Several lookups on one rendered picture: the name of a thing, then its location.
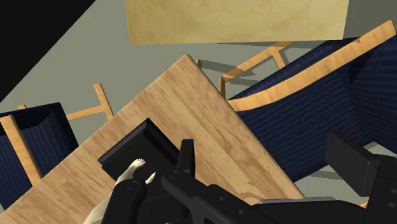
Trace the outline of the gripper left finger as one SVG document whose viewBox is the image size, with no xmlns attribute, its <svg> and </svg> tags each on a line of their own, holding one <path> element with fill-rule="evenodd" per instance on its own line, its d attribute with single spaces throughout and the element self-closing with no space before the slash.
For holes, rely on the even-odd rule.
<svg viewBox="0 0 397 224">
<path fill-rule="evenodd" d="M 187 207 L 193 224 L 280 224 L 218 185 L 201 183 L 195 174 L 193 139 L 181 141 L 176 169 L 161 176 L 162 187 Z M 141 179 L 118 183 L 111 194 L 101 224 L 137 224 L 139 208 L 147 195 Z"/>
</svg>

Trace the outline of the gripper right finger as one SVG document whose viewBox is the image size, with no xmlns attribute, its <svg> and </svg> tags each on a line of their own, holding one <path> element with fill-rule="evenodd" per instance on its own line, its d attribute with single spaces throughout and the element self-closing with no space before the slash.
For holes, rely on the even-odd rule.
<svg viewBox="0 0 397 224">
<path fill-rule="evenodd" d="M 347 224 L 397 224 L 397 158 L 373 154 L 340 131 L 326 138 L 326 163 L 367 206 L 344 203 Z"/>
</svg>

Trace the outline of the white human figure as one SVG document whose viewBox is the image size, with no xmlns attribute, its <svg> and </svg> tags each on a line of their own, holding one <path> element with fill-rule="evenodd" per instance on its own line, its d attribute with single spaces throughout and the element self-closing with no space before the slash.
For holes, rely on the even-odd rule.
<svg viewBox="0 0 397 224">
<path fill-rule="evenodd" d="M 134 160 L 118 177 L 113 191 L 89 213 L 83 224 L 136 224 L 138 210 L 147 193 L 147 184 L 155 172 L 145 181 L 133 179 L 134 172 L 146 162 Z"/>
</svg>

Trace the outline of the black rectangular tray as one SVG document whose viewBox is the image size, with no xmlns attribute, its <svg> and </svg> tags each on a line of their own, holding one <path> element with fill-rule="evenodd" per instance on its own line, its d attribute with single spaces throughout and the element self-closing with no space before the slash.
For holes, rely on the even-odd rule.
<svg viewBox="0 0 397 224">
<path fill-rule="evenodd" d="M 134 130 L 99 157 L 102 169 L 116 180 L 136 159 L 146 164 L 136 170 L 137 179 L 147 179 L 153 172 L 155 178 L 150 187 L 160 186 L 162 173 L 175 167 L 179 149 L 149 119 L 145 119 Z"/>
</svg>

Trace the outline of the light wooden table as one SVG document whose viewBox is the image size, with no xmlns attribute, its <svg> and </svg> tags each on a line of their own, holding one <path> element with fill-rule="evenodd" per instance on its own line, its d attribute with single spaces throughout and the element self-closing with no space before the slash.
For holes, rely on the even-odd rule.
<svg viewBox="0 0 397 224">
<path fill-rule="evenodd" d="M 194 141 L 195 176 L 204 184 L 217 184 L 249 204 L 302 198 L 193 59 L 184 55 L 0 214 L 0 224 L 82 224 L 114 187 L 99 157 L 147 118 L 175 145 Z"/>
</svg>

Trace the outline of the tan rectangular panel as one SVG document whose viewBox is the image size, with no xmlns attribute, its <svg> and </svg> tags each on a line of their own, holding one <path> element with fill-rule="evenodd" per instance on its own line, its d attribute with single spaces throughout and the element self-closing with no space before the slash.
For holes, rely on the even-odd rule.
<svg viewBox="0 0 397 224">
<path fill-rule="evenodd" d="M 341 39 L 349 0 L 125 0 L 132 45 Z"/>
</svg>

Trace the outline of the blue chair with wooden frame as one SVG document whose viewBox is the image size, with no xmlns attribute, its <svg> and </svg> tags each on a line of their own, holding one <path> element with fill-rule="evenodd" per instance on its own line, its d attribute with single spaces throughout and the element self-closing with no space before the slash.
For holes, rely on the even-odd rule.
<svg viewBox="0 0 397 224">
<path fill-rule="evenodd" d="M 100 83 L 100 105 L 65 114 L 59 102 L 0 113 L 0 206 L 9 208 L 72 153 L 78 142 L 70 121 L 104 112 L 113 117 Z"/>
<path fill-rule="evenodd" d="M 325 41 L 229 103 L 293 181 L 326 165 L 329 132 L 397 153 L 394 25 Z"/>
</svg>

